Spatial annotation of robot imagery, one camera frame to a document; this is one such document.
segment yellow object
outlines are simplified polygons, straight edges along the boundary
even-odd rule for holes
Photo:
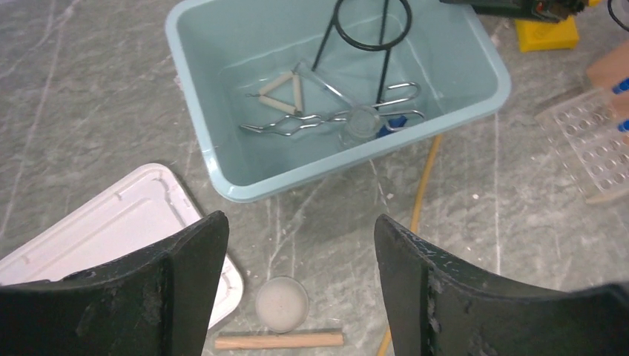
[[[424,172],[421,174],[421,179],[419,179],[419,186],[417,188],[417,194],[415,195],[415,204],[413,205],[413,213],[411,218],[411,226],[410,231],[413,234],[417,234],[419,231],[419,217],[421,215],[421,203],[424,200],[424,194],[426,193],[426,187],[428,187],[428,179],[430,178],[430,171],[432,170],[432,166],[435,164],[435,158],[437,157],[437,151],[439,150],[439,145],[441,144],[442,135],[435,136],[435,139],[432,141],[432,145],[430,146],[430,151],[428,152],[428,159],[426,159],[426,165],[424,166]],[[384,333],[384,337],[382,337],[382,341],[380,342],[380,347],[378,348],[377,356],[386,355],[386,350],[389,348],[389,344],[391,343],[391,329],[389,326],[386,326],[386,332]]]
[[[516,32],[522,53],[532,50],[573,49],[579,43],[579,33],[573,17],[558,24],[516,20]]]

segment black metal ring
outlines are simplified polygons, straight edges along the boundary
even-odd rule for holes
[[[387,42],[383,44],[364,44],[362,42],[356,41],[345,32],[345,30],[340,26],[340,22],[338,21],[338,12],[340,10],[340,6],[342,5],[343,1],[345,0],[337,1],[335,5],[334,14],[332,15],[332,22],[334,23],[336,27],[336,31],[338,32],[340,37],[343,40],[345,40],[345,42],[347,42],[349,45],[356,47],[359,50],[367,50],[369,52],[378,52],[380,50],[390,50],[391,48],[393,48],[394,46],[402,42],[404,40],[404,37],[406,37],[406,35],[408,35],[409,31],[411,30],[411,24],[412,24],[411,6],[407,0],[399,0],[402,3],[402,6],[404,6],[404,10],[406,11],[406,27],[404,28],[404,31],[402,31],[402,34],[400,36],[398,36],[396,39],[392,40],[391,42]]]

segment metal ring stand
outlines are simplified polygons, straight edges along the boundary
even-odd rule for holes
[[[319,46],[319,51],[317,52],[317,58],[314,60],[314,64],[312,65],[312,71],[314,72],[317,70],[317,66],[319,65],[319,61],[321,60],[321,55],[323,54],[323,49],[325,48],[326,43],[328,42],[328,39],[330,37],[330,32],[332,31],[332,27],[336,28],[336,31],[345,42],[347,42],[349,45],[359,50],[365,50],[368,52],[379,52],[381,50],[384,50],[386,52],[384,54],[384,63],[382,65],[382,71],[380,74],[380,85],[378,86],[378,97],[376,98],[376,102],[380,103],[382,102],[382,94],[384,90],[384,81],[386,79],[386,72],[389,69],[389,60],[391,59],[391,49],[394,46],[398,45],[400,42],[402,42],[404,38],[406,37],[406,35],[408,35],[409,31],[411,30],[411,24],[412,24],[411,7],[407,0],[398,0],[402,4],[402,6],[404,6],[404,10],[406,11],[406,25],[404,27],[404,30],[402,31],[402,34],[400,34],[400,36],[398,36],[396,39],[392,40],[391,42],[382,43],[384,40],[384,32],[386,29],[386,16],[389,12],[389,0],[384,0],[384,8],[382,10],[382,22],[381,22],[381,27],[380,27],[380,40],[378,44],[364,44],[350,37],[340,25],[340,22],[338,20],[338,13],[340,10],[340,6],[343,4],[343,1],[345,0],[338,0],[336,2],[334,12],[332,14],[332,18],[330,19],[330,23],[328,24],[328,28],[326,29],[326,34],[323,36],[323,40],[321,41],[321,45]]]

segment white tray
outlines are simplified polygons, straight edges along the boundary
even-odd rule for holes
[[[163,165],[131,172],[0,261],[2,285],[61,280],[146,247],[201,218]],[[243,279],[228,256],[208,329],[236,309]]]

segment light blue tub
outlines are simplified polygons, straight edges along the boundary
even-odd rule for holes
[[[340,20],[350,36],[364,42],[374,38],[382,0],[346,3]],[[412,28],[392,51],[386,83],[419,83],[421,95],[395,110],[417,108],[427,120],[411,120],[411,128],[347,151],[337,143],[342,124],[324,124],[291,137],[239,127],[281,117],[245,94],[256,93],[300,59],[314,60],[335,0],[178,4],[166,20],[166,35],[216,190],[229,200],[252,202],[497,111],[509,95],[510,78],[471,7],[438,0],[410,3]],[[391,1],[388,19],[389,38],[396,37],[405,19],[398,1]],[[383,53],[356,50],[333,30],[320,67],[354,96],[374,99],[382,61]]]

